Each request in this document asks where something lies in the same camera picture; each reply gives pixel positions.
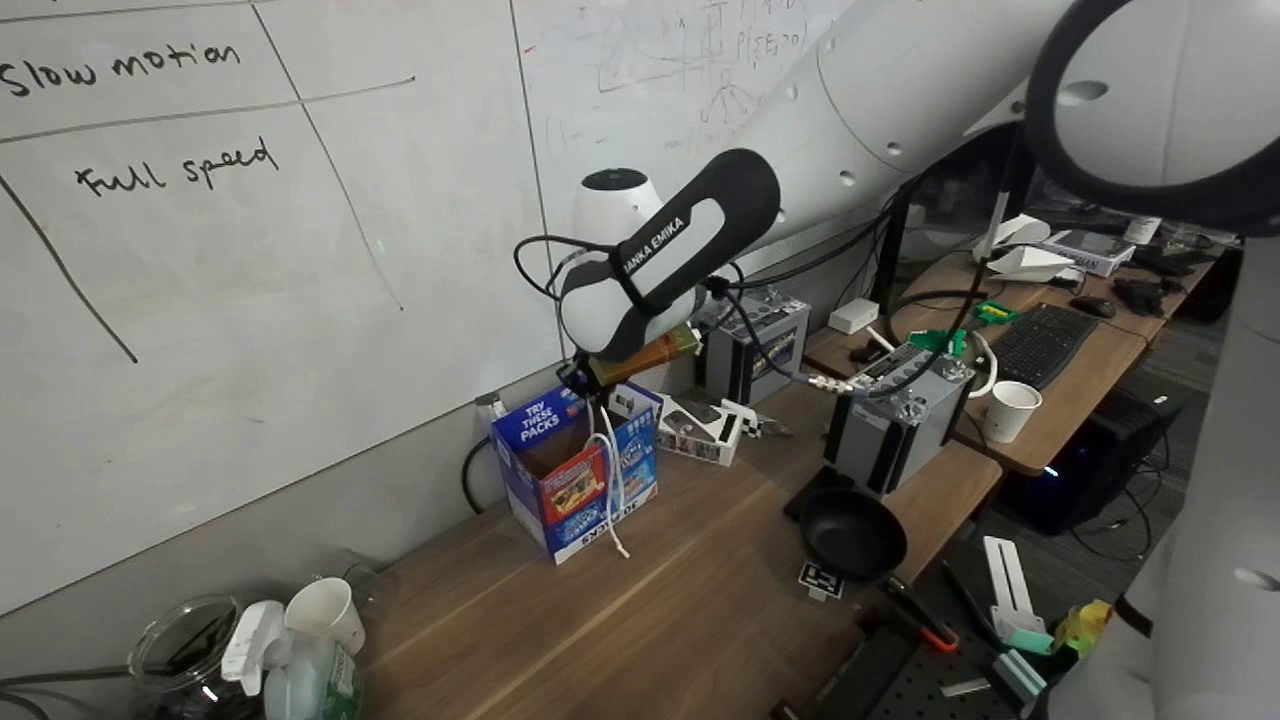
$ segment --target wall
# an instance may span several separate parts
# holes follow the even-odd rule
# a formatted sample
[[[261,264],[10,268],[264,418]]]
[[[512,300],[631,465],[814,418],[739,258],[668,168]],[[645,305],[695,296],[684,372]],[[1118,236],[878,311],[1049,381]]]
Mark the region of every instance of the wall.
[[[544,370],[539,228],[504,0],[0,4],[0,613]]]
[[[800,236],[810,245],[794,261],[821,258],[832,228]],[[859,252],[829,261],[805,281],[780,283],[814,310],[832,310],[847,290],[847,268]],[[536,372],[501,387],[504,404],[551,384],[551,372]],[[344,554],[367,559],[394,559],[407,550],[466,519],[458,497],[458,459],[480,437],[477,409],[465,404],[432,426],[418,426],[379,448],[367,448],[344,465],[332,465],[266,502],[235,510],[213,526],[199,526],[168,543],[157,543],[133,559],[119,559],[80,584],[69,584],[21,613],[0,618],[0,677],[119,666],[137,631],[165,609],[191,598],[281,598],[298,579],[323,572]],[[482,505],[501,502],[492,456],[477,465],[477,491]],[[119,714],[133,704],[128,684],[85,684],[60,687],[72,700],[52,700],[55,718],[99,720],[105,710]]]

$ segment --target electronic device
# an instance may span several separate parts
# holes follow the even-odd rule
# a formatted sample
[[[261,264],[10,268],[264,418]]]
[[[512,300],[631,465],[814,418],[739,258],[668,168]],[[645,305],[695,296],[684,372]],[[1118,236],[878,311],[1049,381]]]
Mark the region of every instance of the electronic device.
[[[1015,317],[1008,332],[990,345],[1000,376],[1023,381],[1030,387],[1052,384],[1073,365],[1073,356],[1095,325],[1095,317],[1055,305],[1041,305]]]
[[[928,365],[933,351],[896,349],[878,356],[862,376],[870,387],[903,384]],[[896,394],[839,398],[829,431],[829,465],[866,491],[890,491],[919,474],[953,437],[964,409],[972,370],[936,356],[928,372]]]
[[[1122,376],[1037,480],[1003,486],[1011,516],[1037,531],[1066,531],[1108,510],[1185,413],[1185,387]]]
[[[776,296],[742,296],[739,311],[710,325],[705,338],[701,376],[710,398],[759,404],[766,394],[800,376],[807,305]]]

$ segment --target black cable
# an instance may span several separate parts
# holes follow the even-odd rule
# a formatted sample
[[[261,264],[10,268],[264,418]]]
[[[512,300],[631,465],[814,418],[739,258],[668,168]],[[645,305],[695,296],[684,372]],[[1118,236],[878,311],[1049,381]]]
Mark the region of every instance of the black cable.
[[[913,215],[913,195],[936,168],[919,172],[916,182],[901,186],[889,205],[889,221],[878,232],[878,258],[874,258],[874,281],[870,281],[870,300],[889,305],[896,274],[901,274],[901,252],[907,236],[907,215]]]
[[[35,720],[52,720],[35,700],[10,698],[10,694],[0,694],[0,704],[22,710]]]
[[[523,281],[527,290],[536,290],[539,296],[546,296],[546,300],[560,300],[560,296],[551,294],[551,283],[560,281],[560,274],[562,274],[562,264],[566,264],[573,258],[560,261],[560,264],[551,268],[551,277],[539,283],[539,281],[531,281],[527,268],[523,268],[523,249],[531,249],[531,245],[562,245],[562,249],[577,249],[573,258],[608,252],[608,249],[612,249],[612,245],[593,245],[593,240],[577,240],[577,236],[523,236],[523,240],[512,249],[512,264],[514,264],[520,281]]]
[[[847,296],[855,294],[855,283],[862,281],[862,274],[870,268],[870,261],[882,252],[882,232],[870,236],[866,258],[852,268],[852,277],[842,281],[835,305],[847,305]]]
[[[473,465],[477,465],[477,456],[480,456],[489,443],[492,443],[492,437],[482,437],[480,443],[473,443],[466,456],[465,456],[465,468],[458,468],[458,488],[465,488],[465,502],[466,502],[466,510],[473,510],[477,516],[482,513],[482,505],[480,505],[477,491],[473,491]]]
[[[733,268],[736,274],[736,283],[733,281],[724,281],[724,277],[710,277],[710,281],[705,281],[701,290],[705,294],[710,294],[710,300],[742,300],[749,296],[749,274],[739,268],[739,264],[724,264],[724,268]],[[733,311],[733,300],[727,300],[727,310],[715,317],[715,321],[709,321],[709,328],[724,328],[736,311]]]
[[[1160,431],[1160,468],[1151,468],[1151,491],[1138,502],[1143,510],[1156,505],[1156,497],[1163,491],[1167,468],[1171,468],[1171,442],[1167,442],[1167,430],[1163,430]]]
[[[882,221],[889,221],[889,214],[870,215],[870,223],[862,223],[859,232],[852,232],[842,245],[829,249],[822,258],[805,261],[805,264],[782,268],[782,274],[771,274],[771,277],[757,277],[742,290],[764,290],[764,283],[780,283],[780,281],[805,277],[805,274],[810,274],[810,268],[821,268],[821,264],[829,264],[829,261],[835,261],[835,258],[842,258],[852,249],[859,249]]]
[[[32,671],[32,677],[0,677],[0,687],[21,687],[21,684],[91,684],[91,682],[119,682],[128,677],[125,666],[106,669],[77,669],[77,671]]]
[[[901,296],[896,305],[889,305],[878,311],[878,332],[901,345],[896,328],[890,328],[890,317],[903,311],[907,305],[922,305],[922,300],[968,300],[972,290],[936,290],[936,294],[913,294],[913,296]]]
[[[972,310],[972,300],[978,296],[984,277],[986,277],[986,261],[976,264],[972,283],[968,283],[968,296],[964,296],[953,328],[943,332],[943,341],[928,351],[928,361],[922,361],[913,376],[903,376],[903,381],[896,381],[896,384],[889,384],[889,387],[870,387],[870,398],[890,398],[890,394],[916,384],[922,372],[933,372],[933,365],[953,349],[959,325],[968,321],[968,310]]]
[[[750,351],[757,356],[764,356],[764,365],[776,372],[776,376],[782,376],[782,381],[794,381],[794,372],[787,372],[787,370],[780,370],[776,361],[771,361],[771,351],[764,349],[764,341],[759,341],[759,332],[757,332],[757,325],[750,325],[750,317],[749,317],[749,310],[742,310],[742,294],[724,294],[724,300],[733,305],[733,311],[739,317],[739,325],[742,325],[742,332],[749,332],[749,341],[750,341]]]
[[[1143,543],[1138,543],[1138,554],[1134,554],[1134,558],[1101,554],[1101,550],[1091,550],[1091,543],[1082,540],[1078,529],[1073,529],[1073,540],[1075,540],[1087,558],[1101,558],[1101,559],[1111,559],[1111,566],[1138,566],[1138,559],[1151,558],[1151,550],[1156,550],[1156,526],[1151,526],[1147,510],[1133,497],[1133,488],[1122,488],[1122,497],[1126,497],[1126,505],[1134,510],[1134,516],[1138,516],[1138,526],[1143,526]]]
[[[954,599],[964,604],[976,635],[990,650],[1003,650],[1003,640],[990,627],[990,613],[968,593],[968,584],[959,579],[959,572],[947,559],[938,559],[938,569],[943,569],[943,579],[953,584]]]

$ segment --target cardboard box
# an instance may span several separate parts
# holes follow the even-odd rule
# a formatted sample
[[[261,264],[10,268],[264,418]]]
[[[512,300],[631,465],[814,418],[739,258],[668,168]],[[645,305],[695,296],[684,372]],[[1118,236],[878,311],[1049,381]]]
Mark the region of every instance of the cardboard box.
[[[593,442],[597,430],[584,398],[551,387],[492,426],[507,505],[551,566],[589,550],[608,529],[608,510],[622,519],[657,491],[661,402],[619,384],[608,398],[608,409],[619,443],[617,505],[608,488],[608,453]]]

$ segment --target floor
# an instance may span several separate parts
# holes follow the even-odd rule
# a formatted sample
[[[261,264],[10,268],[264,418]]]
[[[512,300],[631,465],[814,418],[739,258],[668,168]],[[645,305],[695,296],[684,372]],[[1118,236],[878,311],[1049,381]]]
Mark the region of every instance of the floor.
[[[1026,588],[1037,613],[1045,619],[1064,618],[1087,599],[1111,599],[1126,588],[1147,550],[1171,526],[1185,505],[1185,488],[1195,459],[1195,431],[1204,419],[1217,349],[1223,325],[1171,321],[1151,356],[1134,370],[1143,376],[1167,381],[1185,398],[1185,413],[1171,419],[1163,443],[1143,459],[1133,476],[1126,491],[1115,497],[1101,516],[1075,526],[1061,537],[1041,537],[1037,529],[1000,513],[990,502],[968,531],[943,554],[972,598],[986,598],[986,572],[978,558],[978,537],[1008,537],[1020,550],[1020,566],[1026,572]],[[855,659],[855,694],[842,698],[835,718],[874,718],[874,720],[1000,720],[1015,718],[1011,700],[1000,694],[976,694],[959,700],[943,700],[938,687],[976,682],[990,666],[990,650],[972,640],[972,625],[954,593],[943,584],[943,572],[933,569],[919,576],[916,598],[943,618],[953,627],[968,627],[968,644],[959,656],[938,659],[928,656],[896,631],[874,631],[870,650]]]

